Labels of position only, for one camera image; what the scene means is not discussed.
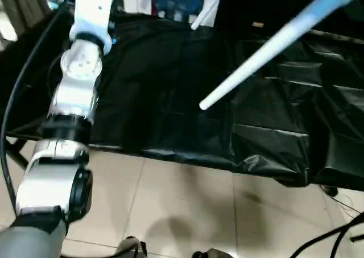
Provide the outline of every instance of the beige floor tile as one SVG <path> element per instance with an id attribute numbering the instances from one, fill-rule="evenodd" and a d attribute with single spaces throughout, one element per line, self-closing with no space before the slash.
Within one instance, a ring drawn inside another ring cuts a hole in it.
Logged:
<path id="1" fill-rule="evenodd" d="M 116 248 L 65 239 L 62 254 L 76 257 L 100 257 L 114 254 Z"/>
<path id="2" fill-rule="evenodd" d="M 170 258 L 171 256 L 163 256 L 154 253 L 148 253 L 148 258 Z"/>
<path id="3" fill-rule="evenodd" d="M 276 207 L 322 228 L 332 226 L 317 185 L 288 188 L 271 178 L 235 174 L 234 186 L 249 199 Z"/>
<path id="4" fill-rule="evenodd" d="M 290 257 L 302 244 L 331 229 L 268 205 L 244 191 L 235 191 L 235 206 L 239 258 Z M 329 257 L 333 243 L 334 238 L 317 243 L 299 258 Z"/>
<path id="5" fill-rule="evenodd" d="M 30 160 L 35 142 L 28 141 L 20 153 L 27 159 Z M 19 167 L 11 158 L 7 157 L 7 162 L 9 165 L 10 175 L 12 182 L 14 184 L 15 191 L 19 187 L 22 182 L 24 171 L 21 167 Z M 9 195 L 7 193 L 5 181 L 3 179 L 2 173 L 0 178 L 0 224 L 4 224 L 5 226 L 10 225 L 14 219 L 15 215 L 13 213 L 13 209 L 11 208 L 11 202 L 9 199 Z"/>
<path id="6" fill-rule="evenodd" d="M 67 238 L 117 247 L 143 162 L 140 157 L 92 152 L 88 164 L 94 174 L 91 210 L 70 226 Z"/>
<path id="7" fill-rule="evenodd" d="M 230 172 L 148 159 L 125 235 L 173 257 L 236 252 L 232 183 Z"/>

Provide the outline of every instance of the robotic arm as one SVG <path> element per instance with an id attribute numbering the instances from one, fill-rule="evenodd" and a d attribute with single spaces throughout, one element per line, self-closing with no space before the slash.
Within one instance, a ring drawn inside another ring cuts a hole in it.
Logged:
<path id="1" fill-rule="evenodd" d="M 73 41 L 61 58 L 62 80 L 16 195 L 15 222 L 0 234 L 1 257 L 58 258 L 68 226 L 89 211 L 88 142 L 113 0 L 76 0 Z"/>

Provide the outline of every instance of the black cable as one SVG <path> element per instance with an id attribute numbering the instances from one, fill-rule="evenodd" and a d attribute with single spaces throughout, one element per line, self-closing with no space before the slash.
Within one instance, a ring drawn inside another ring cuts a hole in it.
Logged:
<path id="1" fill-rule="evenodd" d="M 15 212 L 15 214 L 16 214 L 16 204 L 15 204 L 16 195 L 15 195 L 13 182 L 12 182 L 11 177 L 10 177 L 9 167 L 8 167 L 7 158 L 6 158 L 7 122 L 8 122 L 8 119 L 9 119 L 9 114 L 11 112 L 11 108 L 12 108 L 13 103 L 14 103 L 14 98 L 15 98 L 16 92 L 18 91 L 18 89 L 20 87 L 20 83 L 22 82 L 22 80 L 24 78 L 24 75 L 25 75 L 25 72 L 26 72 L 27 68 L 29 67 L 31 61 L 33 60 L 36 52 L 38 51 L 40 45 L 43 42 L 43 40 L 48 35 L 51 27 L 58 20 L 59 16 L 66 10 L 66 8 L 67 8 L 67 2 L 65 1 L 56 10 L 56 14 L 51 19 L 51 21 L 48 23 L 48 25 L 46 26 L 46 28 L 42 32 L 40 38 L 38 39 L 38 41 L 34 45 L 31 53 L 29 54 L 26 62 L 24 63 L 24 65 L 22 67 L 22 70 L 19 73 L 18 78 L 16 79 L 16 82 L 14 84 L 13 90 L 11 91 L 9 101 L 8 101 L 8 103 L 6 105 L 5 112 L 4 112 L 4 115 L 3 115 L 3 121 L 2 121 L 2 125 L 1 125 L 1 133 L 0 133 L 0 162 L 1 162 L 1 168 L 2 168 L 4 179 L 5 179 L 5 184 L 6 184 L 6 187 L 7 187 L 7 191 L 9 193 L 9 197 L 10 197 L 11 204 L 13 206 L 13 211 Z"/>
<path id="2" fill-rule="evenodd" d="M 320 235 L 312 240 L 310 240 L 309 242 L 303 244 L 300 248 L 298 248 L 290 258 L 296 258 L 301 252 L 303 252 L 306 248 L 312 246 L 313 244 L 322 241 L 330 236 L 333 236 L 339 232 L 345 231 L 346 229 L 349 229 L 350 227 L 353 227 L 357 224 L 363 223 L 364 222 L 364 213 L 359 214 L 357 217 L 355 217 L 350 223 L 343 225 L 339 228 L 335 228 L 332 231 L 327 232 L 326 234 Z"/>
<path id="3" fill-rule="evenodd" d="M 51 85 L 50 85 L 50 76 L 51 76 L 51 72 L 52 72 L 52 69 L 53 67 L 57 64 L 57 62 L 60 60 L 61 56 L 62 56 L 63 52 L 60 53 L 59 55 L 56 56 L 56 58 L 54 58 L 51 62 L 51 64 L 49 65 L 48 67 L 48 70 L 47 70 L 47 91 L 48 91 L 48 96 L 50 99 L 52 99 L 52 96 L 53 96 L 53 92 L 52 92 L 52 89 L 51 89 Z"/>
<path id="4" fill-rule="evenodd" d="M 358 219 L 358 217 L 356 217 L 352 221 L 350 221 L 350 223 L 354 223 L 354 225 L 356 225 L 356 224 L 362 223 L 363 221 L 364 221 L 364 219 Z M 340 245 L 341 241 L 343 240 L 345 234 L 348 232 L 349 228 L 350 227 L 347 227 L 340 232 L 339 236 L 337 237 L 337 239 L 334 243 L 334 247 L 332 248 L 330 258 L 335 258 L 339 245 Z"/>
<path id="5" fill-rule="evenodd" d="M 343 205 L 343 206 L 345 206 L 345 207 L 347 207 L 347 208 L 349 208 L 349 209 L 351 209 L 351 210 L 353 210 L 353 211 L 355 211 L 355 212 L 357 212 L 357 213 L 361 213 L 360 211 L 358 211 L 357 209 L 355 209 L 355 208 L 353 208 L 353 207 L 351 207 L 351 206 L 349 206 L 348 204 L 345 204 L 345 203 L 343 203 L 343 202 L 341 202 L 340 200 L 338 200 L 338 199 L 336 199 L 336 198 L 334 198 L 334 197 L 330 197 L 331 199 L 333 199 L 333 200 L 335 200 L 337 203 L 339 203 L 339 204 L 341 204 L 341 205 Z"/>
<path id="6" fill-rule="evenodd" d="M 320 189 L 326 194 L 326 192 L 325 192 L 325 190 L 322 188 L 322 186 L 320 185 Z M 330 197 L 332 200 L 334 200 L 334 201 L 336 201 L 337 203 L 339 203 L 340 205 L 343 205 L 343 206 L 345 206 L 345 207 L 347 207 L 347 208 L 349 208 L 349 209 L 351 209 L 351 210 L 353 210 L 353 211 L 355 211 L 356 213 L 358 213 L 358 214 L 361 214 L 361 212 L 360 211 L 358 211 L 357 209 L 355 209 L 355 208 L 353 208 L 353 207 L 351 207 L 351 206 L 349 206 L 348 204 L 345 204 L 345 203 L 343 203 L 343 202 L 341 202 L 340 200 L 338 200 L 338 199 L 336 199 L 336 198 L 334 198 L 334 197 L 332 197 L 331 195 L 328 195 L 328 194 L 326 194 L 328 197 Z"/>
<path id="7" fill-rule="evenodd" d="M 339 245 L 342 241 L 342 239 L 344 238 L 345 234 L 348 232 L 349 228 L 346 228 L 344 230 L 342 230 L 339 234 L 339 236 L 336 238 L 336 241 L 334 243 L 334 247 L 332 248 L 332 251 L 331 251 L 331 255 L 330 255 L 330 258 L 335 258 L 336 256 L 336 252 L 339 248 Z"/>

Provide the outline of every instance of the black plastic sheet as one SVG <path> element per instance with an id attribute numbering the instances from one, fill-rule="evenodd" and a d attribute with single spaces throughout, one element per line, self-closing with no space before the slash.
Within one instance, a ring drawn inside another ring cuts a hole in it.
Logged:
<path id="1" fill-rule="evenodd" d="M 61 76 L 72 18 L 53 28 L 27 73 L 9 135 L 37 139 Z M 45 23 L 0 54 L 3 109 Z M 118 19 L 104 57 L 91 146 L 185 164 L 364 190 L 362 45 L 306 36 L 207 111 L 198 103 L 267 39 L 149 16 Z"/>

